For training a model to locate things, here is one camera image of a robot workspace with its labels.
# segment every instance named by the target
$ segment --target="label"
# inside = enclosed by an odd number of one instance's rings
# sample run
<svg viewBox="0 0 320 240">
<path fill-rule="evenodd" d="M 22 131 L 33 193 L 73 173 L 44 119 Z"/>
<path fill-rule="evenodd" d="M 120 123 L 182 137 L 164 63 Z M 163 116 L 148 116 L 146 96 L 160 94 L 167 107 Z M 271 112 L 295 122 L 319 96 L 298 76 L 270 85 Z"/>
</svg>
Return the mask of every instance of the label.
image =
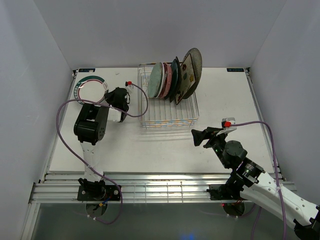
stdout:
<svg viewBox="0 0 320 240">
<path fill-rule="evenodd" d="M 250 170 L 250 171 L 252 171 L 253 169 L 255 169 L 254 166 L 252 166 L 252 165 L 250 165 L 250 164 L 248 164 L 248 163 L 245 165 L 244 168 L 245 168 L 245 169 L 248 169 L 248 170 Z"/>
<path fill-rule="evenodd" d="M 243 68 L 227 68 L 227 72 L 244 72 L 245 70 Z"/>
<path fill-rule="evenodd" d="M 94 73 L 95 68 L 79 68 L 79 73 Z"/>
</svg>

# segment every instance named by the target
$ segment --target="plate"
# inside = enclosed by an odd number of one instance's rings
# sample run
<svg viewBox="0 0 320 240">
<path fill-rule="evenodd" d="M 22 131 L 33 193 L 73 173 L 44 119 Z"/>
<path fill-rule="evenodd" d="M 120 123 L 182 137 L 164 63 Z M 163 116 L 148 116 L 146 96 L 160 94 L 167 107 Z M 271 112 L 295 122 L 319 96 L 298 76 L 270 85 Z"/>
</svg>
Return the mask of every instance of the plate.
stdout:
<svg viewBox="0 0 320 240">
<path fill-rule="evenodd" d="M 195 79 L 195 71 L 194 71 L 194 64 L 191 57 L 191 54 L 189 54 L 186 59 L 183 61 L 183 63 L 180 66 L 181 69 L 181 84 L 180 88 L 175 95 L 175 104 L 178 105 L 183 97 L 187 94 L 188 90 L 196 83 Z"/>
<path fill-rule="evenodd" d="M 167 65 L 165 65 L 163 62 L 161 62 L 161 64 L 162 64 L 162 80 L 161 80 L 161 85 L 159 85 L 159 88 L 156 92 L 156 98 L 159 98 L 161 91 L 164 88 L 165 81 L 166 81 L 167 75 L 168 75 Z"/>
<path fill-rule="evenodd" d="M 108 84 L 99 76 L 87 76 L 82 78 L 73 89 L 75 99 L 85 99 L 101 103 L 105 99 L 105 93 L 108 90 Z"/>
<path fill-rule="evenodd" d="M 171 87 L 170 87 L 170 90 L 168 93 L 170 103 L 175 99 L 177 92 L 180 88 L 181 81 L 182 81 L 181 68 L 180 68 L 180 63 L 179 63 L 179 59 L 177 56 L 172 61 L 171 69 L 172 69 L 172 78 L 174 78 L 175 82 L 173 80 L 171 80 Z"/>
<path fill-rule="evenodd" d="M 163 87 L 164 93 L 163 93 L 162 98 L 164 98 L 165 96 L 168 95 L 170 87 L 171 87 L 171 81 L 172 81 L 172 69 L 171 69 L 171 66 L 169 64 L 167 64 L 167 63 L 165 63 L 165 64 L 167 65 L 167 68 L 168 68 L 168 75 L 166 77 L 167 81 L 166 81 L 165 88 Z"/>
<path fill-rule="evenodd" d="M 163 64 L 161 62 L 156 63 L 151 71 L 149 82 L 148 82 L 148 96 L 154 98 L 158 91 L 159 85 L 162 83 L 162 71 Z"/>
<path fill-rule="evenodd" d="M 195 84 L 193 84 L 189 90 L 186 92 L 186 94 L 183 96 L 183 99 L 187 99 L 189 98 L 196 90 L 199 82 L 200 82 L 200 78 L 201 78 L 201 74 L 202 74 L 202 56 L 200 51 L 198 50 L 198 48 L 192 48 L 190 49 L 186 55 L 183 58 L 184 62 L 187 58 L 187 56 L 191 54 L 192 57 L 192 64 L 193 64 L 193 70 L 194 70 L 194 78 L 195 78 Z"/>
</svg>

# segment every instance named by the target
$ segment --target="dark plate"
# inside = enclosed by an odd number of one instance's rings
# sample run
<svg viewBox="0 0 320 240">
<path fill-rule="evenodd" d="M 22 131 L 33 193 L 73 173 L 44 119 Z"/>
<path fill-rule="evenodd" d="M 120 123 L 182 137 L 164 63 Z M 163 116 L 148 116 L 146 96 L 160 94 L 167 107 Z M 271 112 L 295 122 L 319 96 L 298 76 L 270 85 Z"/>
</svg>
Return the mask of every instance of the dark plate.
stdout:
<svg viewBox="0 0 320 240">
<path fill-rule="evenodd" d="M 172 69 L 171 87 L 170 87 L 168 95 L 165 96 L 165 99 L 167 99 L 169 97 L 170 103 L 173 100 L 175 100 L 177 92 L 180 88 L 181 81 L 182 81 L 181 68 L 180 68 L 180 63 L 179 63 L 179 59 L 177 56 L 172 61 L 171 69 Z"/>
<path fill-rule="evenodd" d="M 187 56 L 191 54 L 192 57 L 192 63 L 193 63 L 193 70 L 194 70 L 194 78 L 195 78 L 195 84 L 193 84 L 190 89 L 186 92 L 186 94 L 183 96 L 183 99 L 189 98 L 196 90 L 202 73 L 202 56 L 198 48 L 192 48 L 190 49 L 186 55 L 183 58 L 183 61 L 187 58 Z"/>
</svg>

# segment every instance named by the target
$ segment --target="wire rack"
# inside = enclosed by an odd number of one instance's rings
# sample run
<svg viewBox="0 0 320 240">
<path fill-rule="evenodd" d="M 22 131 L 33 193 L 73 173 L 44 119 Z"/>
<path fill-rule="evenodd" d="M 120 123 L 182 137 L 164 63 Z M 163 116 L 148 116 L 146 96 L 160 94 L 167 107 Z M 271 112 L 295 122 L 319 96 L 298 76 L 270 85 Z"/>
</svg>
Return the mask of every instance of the wire rack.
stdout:
<svg viewBox="0 0 320 240">
<path fill-rule="evenodd" d="M 138 85 L 146 93 L 148 92 L 148 82 L 152 68 L 155 63 L 143 63 L 138 66 Z M 188 99 L 183 99 L 178 105 L 169 99 L 148 98 L 138 91 L 138 112 L 143 113 L 146 109 L 147 100 L 149 102 L 148 111 L 139 121 L 143 128 L 189 128 L 195 124 L 199 118 L 199 109 L 196 93 Z"/>
</svg>

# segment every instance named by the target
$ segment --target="white tabletop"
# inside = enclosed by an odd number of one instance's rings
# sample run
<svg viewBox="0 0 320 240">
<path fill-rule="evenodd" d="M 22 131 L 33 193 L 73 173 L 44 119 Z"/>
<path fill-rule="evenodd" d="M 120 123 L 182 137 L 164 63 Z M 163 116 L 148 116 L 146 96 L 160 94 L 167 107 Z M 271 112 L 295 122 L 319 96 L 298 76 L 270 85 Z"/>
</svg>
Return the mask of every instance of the white tabletop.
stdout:
<svg viewBox="0 0 320 240">
<path fill-rule="evenodd" d="M 110 90 L 124 87 L 125 81 L 137 83 L 137 68 L 96 68 L 94 73 L 78 73 L 80 79 L 97 75 L 106 80 Z M 234 117 L 236 123 L 259 120 L 248 80 L 244 72 L 227 72 L 226 68 L 203 68 L 196 89 L 199 119 L 189 130 L 150 132 L 143 130 L 137 118 L 124 122 L 107 122 L 105 136 L 96 154 L 103 171 L 108 173 L 229 173 L 212 149 L 195 147 L 191 129 L 221 127 L 222 118 Z M 79 155 L 82 149 L 73 129 L 81 105 L 71 102 L 65 113 L 61 134 Z M 131 94 L 129 113 L 138 113 L 138 94 Z M 259 124 L 241 126 L 226 139 L 241 142 L 247 157 L 268 173 L 273 173 L 271 155 Z M 83 172 L 84 165 L 58 139 L 50 172 Z"/>
</svg>

